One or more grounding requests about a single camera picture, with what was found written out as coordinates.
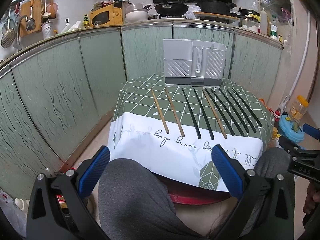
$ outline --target gray pants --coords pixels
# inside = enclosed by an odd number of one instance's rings
[[[294,206],[294,178],[287,172],[288,164],[289,155],[284,150],[271,148],[263,153],[254,170],[267,178],[283,174]],[[100,178],[98,202],[101,227],[111,240],[204,238],[175,215],[166,186],[133,160],[116,159],[108,164]],[[242,234],[252,229],[262,202],[261,197]]]

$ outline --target black pot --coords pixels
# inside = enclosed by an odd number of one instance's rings
[[[163,16],[182,16],[186,14],[189,6],[182,2],[162,0],[163,3],[155,5],[156,12]]]
[[[236,7],[234,3],[225,3],[216,0],[203,0],[196,4],[202,12],[230,15],[230,9]]]

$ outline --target kitchen cabinet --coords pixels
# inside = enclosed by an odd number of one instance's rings
[[[279,68],[281,49],[236,35],[230,79],[268,101]]]
[[[120,30],[80,36],[81,51],[99,117],[112,109],[126,82]]]
[[[172,39],[172,25],[146,25],[143,28],[122,30],[124,61],[129,80],[164,72],[163,39]]]
[[[226,60],[223,68],[224,78],[229,77],[232,59],[233,35],[233,32],[219,31],[215,29],[173,26],[174,39],[212,41],[224,44],[227,47]]]
[[[13,76],[31,118],[65,161],[100,120],[80,43],[73,39],[30,54],[13,66]]]
[[[0,188],[29,199],[36,176],[46,168],[58,171],[62,161],[37,132],[6,72],[0,78]]]

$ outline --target screw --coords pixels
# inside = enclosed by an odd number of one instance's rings
[[[283,176],[282,174],[278,174],[278,175],[277,175],[277,179],[278,179],[278,180],[284,180],[284,176]]]
[[[247,174],[250,176],[250,177],[253,177],[254,175],[256,175],[255,171],[254,170],[247,170]]]
[[[44,178],[43,173],[40,173],[40,174],[38,175],[38,177],[37,177],[38,180],[42,180],[43,178]]]
[[[71,177],[73,174],[75,174],[75,171],[74,171],[74,170],[67,170],[67,172],[66,172],[66,175],[67,175],[68,177]]]

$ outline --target blue plastic container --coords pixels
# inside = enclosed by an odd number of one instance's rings
[[[293,122],[287,121],[287,115],[283,114],[279,120],[279,131],[278,133],[281,135],[286,136],[289,140],[293,141],[294,143],[298,144],[304,140],[304,131],[302,128],[298,132],[295,132],[293,127]]]

